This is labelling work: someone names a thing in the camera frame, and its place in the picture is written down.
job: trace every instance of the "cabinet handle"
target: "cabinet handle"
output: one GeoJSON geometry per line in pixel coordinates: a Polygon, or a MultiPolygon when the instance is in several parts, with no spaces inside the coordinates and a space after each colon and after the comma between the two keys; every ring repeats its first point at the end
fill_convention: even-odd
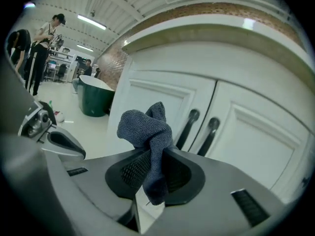
{"type": "Polygon", "coordinates": [[[182,149],[182,147],[184,146],[186,139],[189,135],[189,132],[191,130],[191,127],[198,120],[199,116],[200,116],[200,111],[197,109],[192,109],[191,112],[189,113],[188,122],[185,128],[183,129],[183,132],[181,136],[179,137],[178,142],[176,144],[176,147],[178,149],[182,149]]]}
{"type": "Polygon", "coordinates": [[[216,131],[218,127],[220,126],[220,120],[216,117],[213,117],[210,119],[208,126],[210,128],[210,132],[204,141],[203,145],[201,146],[200,150],[198,151],[197,155],[205,156],[205,154],[208,152],[211,143],[216,135],[216,131]]]}

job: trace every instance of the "ceiling light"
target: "ceiling light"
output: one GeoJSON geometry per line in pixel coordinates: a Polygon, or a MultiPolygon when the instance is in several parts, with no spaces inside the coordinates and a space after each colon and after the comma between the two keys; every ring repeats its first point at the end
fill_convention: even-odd
{"type": "Polygon", "coordinates": [[[91,49],[89,49],[89,48],[86,48],[86,47],[84,47],[84,46],[82,46],[82,45],[77,45],[77,47],[81,47],[81,48],[83,48],[83,49],[85,49],[85,50],[88,50],[88,51],[90,51],[90,52],[93,52],[93,50],[91,50],[91,49]]]}
{"type": "Polygon", "coordinates": [[[32,2],[27,2],[24,4],[24,9],[35,7],[35,4],[32,2]]]}
{"type": "Polygon", "coordinates": [[[78,15],[78,19],[81,19],[81,20],[83,20],[85,22],[88,22],[88,23],[94,25],[94,26],[97,26],[97,27],[101,28],[102,30],[106,29],[106,27],[104,25],[101,25],[100,23],[98,23],[98,22],[96,22],[94,20],[91,20],[89,18],[86,18],[84,16],[78,15]]]}

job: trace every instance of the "ceiling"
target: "ceiling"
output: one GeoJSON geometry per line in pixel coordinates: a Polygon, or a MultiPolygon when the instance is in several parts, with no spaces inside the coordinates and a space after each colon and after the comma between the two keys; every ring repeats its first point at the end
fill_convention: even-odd
{"type": "Polygon", "coordinates": [[[216,1],[251,3],[278,15],[288,12],[281,0],[33,0],[36,7],[28,8],[21,22],[24,28],[35,34],[53,15],[63,13],[67,23],[58,27],[57,33],[63,35],[64,46],[97,58],[115,39],[148,17],[185,4],[216,1]],[[107,26],[107,29],[77,19],[78,14],[107,26]],[[94,52],[81,49],[77,44],[94,52]]]}

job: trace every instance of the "black pants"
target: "black pants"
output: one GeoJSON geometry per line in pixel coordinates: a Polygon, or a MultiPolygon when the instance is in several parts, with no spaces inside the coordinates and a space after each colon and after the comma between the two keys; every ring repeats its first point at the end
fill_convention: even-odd
{"type": "Polygon", "coordinates": [[[33,57],[34,57],[35,53],[37,53],[37,55],[36,55],[36,58],[34,61],[33,73],[32,73],[31,81],[30,81],[30,89],[31,89],[33,80],[35,78],[33,95],[37,95],[40,79],[42,77],[42,74],[43,74],[44,68],[45,68],[45,61],[47,59],[48,50],[47,50],[47,48],[43,47],[41,44],[38,44],[34,48],[32,48],[31,55],[27,61],[27,65],[26,65],[27,66],[26,76],[24,77],[26,89],[28,88],[28,82],[29,82],[29,78],[30,78],[32,61],[33,61],[33,57]]]}
{"type": "MultiPolygon", "coordinates": [[[[23,58],[23,62],[19,68],[19,74],[23,77],[24,76],[24,68],[28,59],[28,54],[29,54],[29,48],[25,50],[25,54],[24,54],[24,58],[23,58]]],[[[19,59],[20,59],[20,55],[21,55],[21,51],[15,49],[12,56],[11,56],[11,61],[14,64],[14,66],[16,66],[16,64],[18,63],[19,59]]]]}

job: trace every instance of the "bathtub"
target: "bathtub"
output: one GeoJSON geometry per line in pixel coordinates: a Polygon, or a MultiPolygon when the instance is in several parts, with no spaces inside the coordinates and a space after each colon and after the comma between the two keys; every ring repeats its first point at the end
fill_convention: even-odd
{"type": "Polygon", "coordinates": [[[109,112],[115,91],[105,82],[87,75],[79,77],[79,107],[87,116],[101,117],[109,112]]]}

